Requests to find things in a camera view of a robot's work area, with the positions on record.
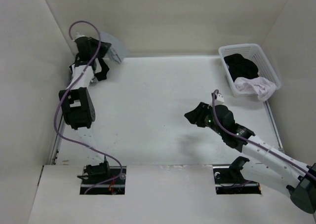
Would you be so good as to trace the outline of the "grey tank top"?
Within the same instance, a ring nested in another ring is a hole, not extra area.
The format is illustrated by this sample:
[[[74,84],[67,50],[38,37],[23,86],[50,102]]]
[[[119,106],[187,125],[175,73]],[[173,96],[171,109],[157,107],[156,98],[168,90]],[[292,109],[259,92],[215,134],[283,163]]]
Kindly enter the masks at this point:
[[[119,55],[121,61],[114,61],[118,64],[121,64],[124,60],[124,58],[128,55],[128,49],[127,47],[123,44],[123,42],[121,42],[118,38],[116,38],[115,36],[101,31],[101,41],[104,43],[110,43],[111,46],[115,49],[115,51],[117,52],[117,54]]]

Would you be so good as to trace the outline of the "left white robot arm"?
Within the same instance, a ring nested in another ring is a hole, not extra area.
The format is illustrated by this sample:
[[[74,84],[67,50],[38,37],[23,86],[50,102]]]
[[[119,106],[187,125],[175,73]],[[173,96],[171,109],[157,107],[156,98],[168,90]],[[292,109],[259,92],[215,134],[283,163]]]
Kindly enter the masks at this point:
[[[65,123],[80,137],[79,143],[95,151],[97,145],[92,124],[96,119],[96,112],[88,87],[107,79],[110,69],[104,58],[112,44],[86,36],[77,37],[75,43],[78,53],[70,66],[71,81],[66,89],[59,92],[61,110]]]

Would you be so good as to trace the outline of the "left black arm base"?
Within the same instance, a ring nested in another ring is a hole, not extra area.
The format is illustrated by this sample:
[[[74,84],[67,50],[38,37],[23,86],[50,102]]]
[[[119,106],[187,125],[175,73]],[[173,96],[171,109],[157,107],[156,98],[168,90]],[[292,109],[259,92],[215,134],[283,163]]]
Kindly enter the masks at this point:
[[[98,165],[86,165],[83,174],[77,178],[83,181],[101,181],[110,177],[111,169],[106,158]]]

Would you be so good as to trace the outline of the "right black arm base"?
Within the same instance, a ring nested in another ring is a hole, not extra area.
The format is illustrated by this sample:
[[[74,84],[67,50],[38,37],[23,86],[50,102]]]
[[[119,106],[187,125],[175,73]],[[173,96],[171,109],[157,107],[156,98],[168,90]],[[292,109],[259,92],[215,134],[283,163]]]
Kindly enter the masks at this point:
[[[238,157],[231,164],[217,164],[213,166],[216,188],[225,190],[259,187],[257,182],[249,181],[241,174],[243,166],[249,162],[248,158]]]

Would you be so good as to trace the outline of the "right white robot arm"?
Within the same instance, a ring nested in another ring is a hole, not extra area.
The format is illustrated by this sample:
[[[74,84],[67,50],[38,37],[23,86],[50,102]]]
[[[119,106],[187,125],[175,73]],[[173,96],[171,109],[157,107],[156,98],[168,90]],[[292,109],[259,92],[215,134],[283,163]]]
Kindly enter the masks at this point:
[[[224,144],[241,153],[229,166],[234,182],[254,181],[288,197],[302,211],[316,212],[316,167],[299,162],[269,146],[253,131],[235,122],[224,105],[212,107],[201,102],[185,113],[190,124],[208,127]]]

